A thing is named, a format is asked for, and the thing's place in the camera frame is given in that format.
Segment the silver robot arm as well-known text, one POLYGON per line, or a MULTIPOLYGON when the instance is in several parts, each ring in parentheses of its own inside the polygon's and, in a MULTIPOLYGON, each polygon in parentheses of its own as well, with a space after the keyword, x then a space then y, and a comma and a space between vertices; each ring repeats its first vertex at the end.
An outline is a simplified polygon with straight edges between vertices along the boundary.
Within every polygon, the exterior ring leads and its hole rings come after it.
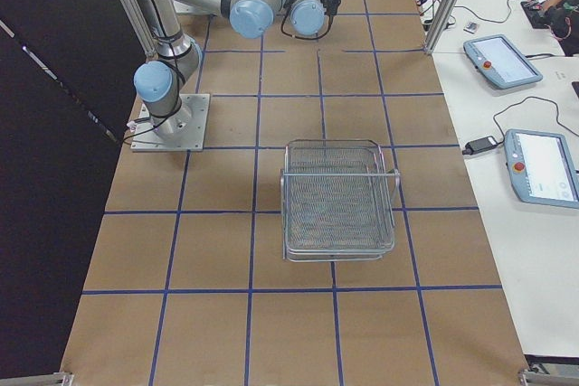
POLYGON ((210 97, 182 88, 201 64, 202 50, 183 31, 176 4, 196 14, 226 19, 247 39, 262 37, 277 14, 291 24, 291 37, 318 40, 333 24, 341 0, 120 0, 150 60, 133 76, 143 115, 130 123, 127 140, 138 152, 200 151, 210 97))

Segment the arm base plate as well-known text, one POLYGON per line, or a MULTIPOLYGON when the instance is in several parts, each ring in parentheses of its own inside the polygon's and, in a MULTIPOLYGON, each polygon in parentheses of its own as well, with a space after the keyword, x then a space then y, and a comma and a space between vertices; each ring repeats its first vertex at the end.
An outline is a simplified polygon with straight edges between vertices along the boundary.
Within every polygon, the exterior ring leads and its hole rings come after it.
POLYGON ((145 104, 140 116, 145 120, 135 125, 130 133, 133 152, 200 152, 209 113, 209 94, 181 94, 181 108, 168 120, 149 116, 145 104))

